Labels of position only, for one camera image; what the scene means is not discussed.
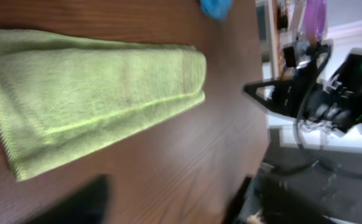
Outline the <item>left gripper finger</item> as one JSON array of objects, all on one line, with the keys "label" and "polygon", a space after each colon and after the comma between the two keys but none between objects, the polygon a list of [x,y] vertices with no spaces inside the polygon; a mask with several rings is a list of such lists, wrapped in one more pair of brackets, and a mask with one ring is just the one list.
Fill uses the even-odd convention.
[{"label": "left gripper finger", "polygon": [[27,224],[99,224],[109,199],[109,178],[100,175],[58,204],[26,221]]}]

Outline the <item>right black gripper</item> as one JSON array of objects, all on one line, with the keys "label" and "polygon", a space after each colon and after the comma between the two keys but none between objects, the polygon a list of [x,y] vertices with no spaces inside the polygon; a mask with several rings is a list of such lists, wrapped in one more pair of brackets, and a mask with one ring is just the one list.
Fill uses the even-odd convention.
[{"label": "right black gripper", "polygon": [[[296,122],[328,121],[340,131],[362,123],[362,49],[353,48],[325,85],[317,78],[332,56],[332,45],[316,43],[307,53],[311,61],[292,80],[248,83],[243,92],[263,108]],[[272,87],[269,96],[258,93],[266,87]]]}]

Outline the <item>large green microfiber cloth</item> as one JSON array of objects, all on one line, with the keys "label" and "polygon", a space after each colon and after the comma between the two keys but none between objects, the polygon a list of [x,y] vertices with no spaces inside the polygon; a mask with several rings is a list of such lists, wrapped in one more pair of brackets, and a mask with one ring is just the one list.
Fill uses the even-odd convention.
[{"label": "large green microfiber cloth", "polygon": [[205,99],[195,47],[0,30],[0,139],[18,181],[87,156]]}]

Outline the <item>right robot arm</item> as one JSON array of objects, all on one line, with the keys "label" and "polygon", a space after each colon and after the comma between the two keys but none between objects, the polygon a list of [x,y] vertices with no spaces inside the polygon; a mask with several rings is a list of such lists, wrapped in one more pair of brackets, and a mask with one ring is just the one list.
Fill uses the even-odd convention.
[{"label": "right robot arm", "polygon": [[358,126],[362,134],[362,49],[352,49],[324,82],[318,78],[332,56],[330,44],[317,43],[301,53],[294,47],[284,51],[286,65],[294,69],[294,74],[290,78],[248,83],[244,93],[270,112],[294,118],[299,144],[301,127],[325,127],[346,134]]}]

